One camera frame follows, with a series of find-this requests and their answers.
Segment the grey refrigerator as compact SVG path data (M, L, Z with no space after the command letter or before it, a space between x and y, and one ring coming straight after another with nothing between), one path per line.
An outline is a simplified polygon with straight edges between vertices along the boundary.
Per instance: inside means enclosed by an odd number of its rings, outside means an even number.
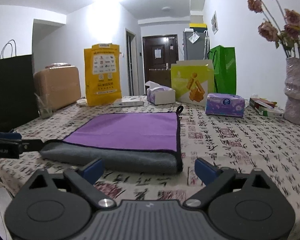
M186 28L183 32L184 60L205 60L208 58L207 28Z

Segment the round ceiling lamp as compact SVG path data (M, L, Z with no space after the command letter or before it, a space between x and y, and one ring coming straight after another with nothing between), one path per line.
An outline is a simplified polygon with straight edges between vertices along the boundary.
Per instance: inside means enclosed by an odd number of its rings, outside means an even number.
M171 8L170 7L163 7L161 10L164 11L164 12L168 12L168 11L171 10Z

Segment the purple and grey towel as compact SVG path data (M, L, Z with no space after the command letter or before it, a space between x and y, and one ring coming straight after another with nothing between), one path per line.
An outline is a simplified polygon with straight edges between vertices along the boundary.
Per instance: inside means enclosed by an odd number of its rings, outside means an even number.
M72 165L101 159L105 168L114 171L179 174L183 171L179 119L183 109L100 114L64 139L46 141L39 153Z

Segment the dark brown entrance door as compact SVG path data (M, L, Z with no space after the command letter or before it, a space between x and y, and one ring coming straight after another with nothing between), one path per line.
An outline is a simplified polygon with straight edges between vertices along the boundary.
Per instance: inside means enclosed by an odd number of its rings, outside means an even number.
M171 64L179 60L177 35L142 38L145 82L171 87Z

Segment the open purple tissue box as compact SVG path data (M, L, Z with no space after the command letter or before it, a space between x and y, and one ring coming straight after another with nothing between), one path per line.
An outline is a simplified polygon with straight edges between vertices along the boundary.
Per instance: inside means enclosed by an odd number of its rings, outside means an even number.
M175 90L153 81L147 81L145 85L148 87L146 91L146 98L148 102L154 105L175 103Z

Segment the wall poster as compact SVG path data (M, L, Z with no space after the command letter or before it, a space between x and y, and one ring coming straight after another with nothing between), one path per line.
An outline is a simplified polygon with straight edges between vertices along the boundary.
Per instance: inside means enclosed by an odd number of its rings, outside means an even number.
M217 22L217 14L214 12L212 18L211 18L211 29L213 33L217 33L218 31L218 22Z

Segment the clear drinking glass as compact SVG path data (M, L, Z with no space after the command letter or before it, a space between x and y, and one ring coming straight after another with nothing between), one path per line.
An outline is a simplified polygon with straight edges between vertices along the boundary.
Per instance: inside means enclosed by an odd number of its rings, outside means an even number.
M40 96L35 94L37 100L37 106L39 111L39 116L41 119L50 118L53 115L53 111L51 109L51 105L48 102L46 96Z

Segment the yellow box atop refrigerator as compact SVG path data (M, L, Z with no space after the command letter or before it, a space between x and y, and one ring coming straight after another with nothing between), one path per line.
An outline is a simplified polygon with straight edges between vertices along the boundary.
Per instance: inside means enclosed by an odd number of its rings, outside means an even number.
M207 28L206 23L190 23L189 24L190 28Z

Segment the green gift bag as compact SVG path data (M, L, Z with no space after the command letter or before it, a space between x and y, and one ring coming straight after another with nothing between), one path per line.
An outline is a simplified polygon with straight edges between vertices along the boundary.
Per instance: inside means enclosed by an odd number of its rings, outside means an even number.
M215 93L235 95L237 93L235 48L218 45L210 49L208 56L213 63Z

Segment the black paper bag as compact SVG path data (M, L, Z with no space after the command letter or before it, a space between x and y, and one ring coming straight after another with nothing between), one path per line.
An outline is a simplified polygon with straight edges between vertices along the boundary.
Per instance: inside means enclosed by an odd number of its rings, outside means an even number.
M15 40L11 56L0 54L0 132L9 132L39 117L33 80L32 55L17 55Z

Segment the purple tissue pack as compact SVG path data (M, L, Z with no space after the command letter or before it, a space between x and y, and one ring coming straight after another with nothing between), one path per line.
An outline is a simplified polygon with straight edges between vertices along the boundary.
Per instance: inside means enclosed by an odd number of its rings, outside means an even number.
M245 100L239 95L210 93L207 95L205 113L242 118Z

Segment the red and green small boxes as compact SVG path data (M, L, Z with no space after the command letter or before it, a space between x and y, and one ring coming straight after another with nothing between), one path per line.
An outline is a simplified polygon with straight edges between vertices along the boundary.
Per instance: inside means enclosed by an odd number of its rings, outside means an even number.
M284 110L277 106L277 102L251 97L249 105L261 116L272 118L283 118L284 116Z

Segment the yellow printed bag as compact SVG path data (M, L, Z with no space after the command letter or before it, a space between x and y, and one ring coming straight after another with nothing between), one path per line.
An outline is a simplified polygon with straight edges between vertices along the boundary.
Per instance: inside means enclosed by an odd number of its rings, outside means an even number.
M85 97L90 107L122 98L119 57L117 44L96 44L84 50Z

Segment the tan small suitcase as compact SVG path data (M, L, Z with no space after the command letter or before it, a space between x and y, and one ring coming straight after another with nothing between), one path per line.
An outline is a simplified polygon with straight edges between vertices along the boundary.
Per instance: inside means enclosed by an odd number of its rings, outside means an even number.
M76 66L49 67L33 75L36 94L45 106L56 111L81 98Z

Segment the flat white box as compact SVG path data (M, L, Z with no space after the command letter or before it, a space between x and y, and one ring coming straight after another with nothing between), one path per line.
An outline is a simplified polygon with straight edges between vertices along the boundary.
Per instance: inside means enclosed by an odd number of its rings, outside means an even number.
M112 107L138 107L138 106L143 106L144 101L140 97L130 97L130 98L121 98L121 99L116 99Z

